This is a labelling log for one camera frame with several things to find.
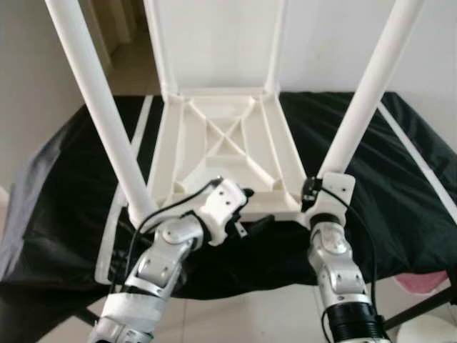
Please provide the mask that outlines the grey tape strip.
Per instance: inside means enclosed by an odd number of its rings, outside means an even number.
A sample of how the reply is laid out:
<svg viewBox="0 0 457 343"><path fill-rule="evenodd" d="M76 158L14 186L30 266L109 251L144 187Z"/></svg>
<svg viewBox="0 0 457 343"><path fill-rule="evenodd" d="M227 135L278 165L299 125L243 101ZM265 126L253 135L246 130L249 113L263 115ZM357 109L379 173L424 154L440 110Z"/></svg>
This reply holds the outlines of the grey tape strip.
<svg viewBox="0 0 457 343"><path fill-rule="evenodd" d="M144 134L146 133L149 114L151 112L151 106L153 106L155 98L156 95L144 95L143 102L141 102L141 108L137 112L139 116L133 130L133 137L130 139L130 150L136 160L137 166L139 167L141 166L141 162L139 161L141 144L143 144ZM102 234L100 252L96 262L96 271L94 276L95 280L99 284L114 284L114 277L112 277L114 271L112 271L111 267L112 262L114 261L112 252L114 252L121 213L128 208L129 201L124 194L123 187L118 184L111 200L110 210L106 217L104 234Z"/></svg>
<svg viewBox="0 0 457 343"><path fill-rule="evenodd" d="M425 158L421 156L420 151L414 146L412 141L409 139L408 135L403 131L401 125L392 117L391 112L386 108L384 104L378 105L378 110L380 114L386 121L389 127L392 128L392 131L397 135L398 140L401 141L402 145L406 148L409 153L409 156L417 164L418 168L421 170L421 173L425 177L425 180L430 183L432 189L437 193L438 200L443 204L444 209L447 210L448 215L450 215L454 224L457 224L457 206L454 200L448 195L447 190L441 183L441 180L438 179L437 174L426 162Z"/></svg>

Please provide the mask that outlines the white standing fan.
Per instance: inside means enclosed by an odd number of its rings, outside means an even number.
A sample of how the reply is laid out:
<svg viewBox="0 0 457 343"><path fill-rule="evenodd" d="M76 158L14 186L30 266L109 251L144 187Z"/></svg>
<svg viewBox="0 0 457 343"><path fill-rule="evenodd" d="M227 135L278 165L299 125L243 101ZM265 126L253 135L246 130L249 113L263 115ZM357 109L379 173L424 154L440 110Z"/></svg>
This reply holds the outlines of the white standing fan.
<svg viewBox="0 0 457 343"><path fill-rule="evenodd" d="M457 343L457 327L435 316L419 316L399 327L394 343Z"/></svg>

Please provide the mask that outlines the black metal table frame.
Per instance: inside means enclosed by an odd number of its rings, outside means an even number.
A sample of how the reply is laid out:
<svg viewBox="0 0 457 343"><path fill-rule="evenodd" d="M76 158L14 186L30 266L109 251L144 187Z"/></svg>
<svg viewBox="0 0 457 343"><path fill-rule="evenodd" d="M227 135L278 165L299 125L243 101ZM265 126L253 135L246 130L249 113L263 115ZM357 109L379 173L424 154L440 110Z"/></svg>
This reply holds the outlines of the black metal table frame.
<svg viewBox="0 0 457 343"><path fill-rule="evenodd" d="M444 304L455 304L456 300L457 291L454 287L443 289L436 294L432 294L427 299L418 302L415 306L409 307L401 313L395 314L394 317L388 318L384 323L384 329L386 331L395 329L414 318L422 316L422 314L428 314L432 310L444 306Z"/></svg>

